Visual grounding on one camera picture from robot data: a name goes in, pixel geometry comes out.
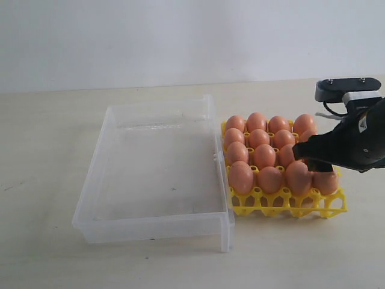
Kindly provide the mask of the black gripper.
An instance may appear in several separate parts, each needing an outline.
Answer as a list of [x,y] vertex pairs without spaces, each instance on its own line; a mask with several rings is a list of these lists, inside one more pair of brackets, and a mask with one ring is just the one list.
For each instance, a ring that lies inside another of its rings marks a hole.
[[312,172],[330,173],[333,164],[360,173],[383,169],[384,99],[344,118],[332,131],[295,144],[292,151],[296,160],[309,158]]

